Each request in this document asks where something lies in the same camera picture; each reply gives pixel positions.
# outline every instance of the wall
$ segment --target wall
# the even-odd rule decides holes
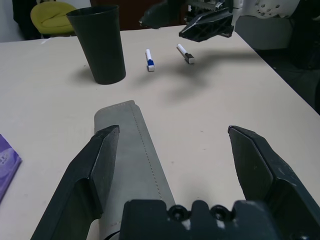
[[[0,43],[24,40],[14,21],[12,0],[0,0]]]
[[[235,31],[250,47],[258,50],[286,48],[292,30],[289,20],[285,18],[259,19],[242,16],[235,25]]]
[[[90,0],[57,0],[57,2],[71,4],[76,9],[91,7]]]

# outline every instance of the table surface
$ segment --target table surface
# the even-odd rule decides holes
[[[176,203],[230,209],[244,199],[227,133],[237,125],[264,136],[320,204],[320,116],[236,33],[196,43],[179,38],[181,28],[121,32],[126,78],[113,85],[94,82],[76,37],[0,44],[0,133],[23,160],[0,204],[0,239],[31,238],[94,134],[95,113],[128,100],[142,111]]]

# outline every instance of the dark floor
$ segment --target dark floor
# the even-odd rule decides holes
[[[316,86],[320,79],[320,70],[296,68],[285,53],[257,53],[293,88],[312,108],[315,108]]]

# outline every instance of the purple paper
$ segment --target purple paper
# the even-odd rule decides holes
[[[21,161],[18,153],[0,134],[0,202]]]

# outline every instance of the chair seat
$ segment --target chair seat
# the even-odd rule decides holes
[[[40,3],[31,10],[33,25],[41,34],[59,35],[73,33],[66,14],[76,8],[65,2],[47,1]]]
[[[69,26],[70,22],[66,16],[57,16],[50,19],[45,20],[42,23],[42,26],[46,28],[56,28],[56,27],[63,27]]]

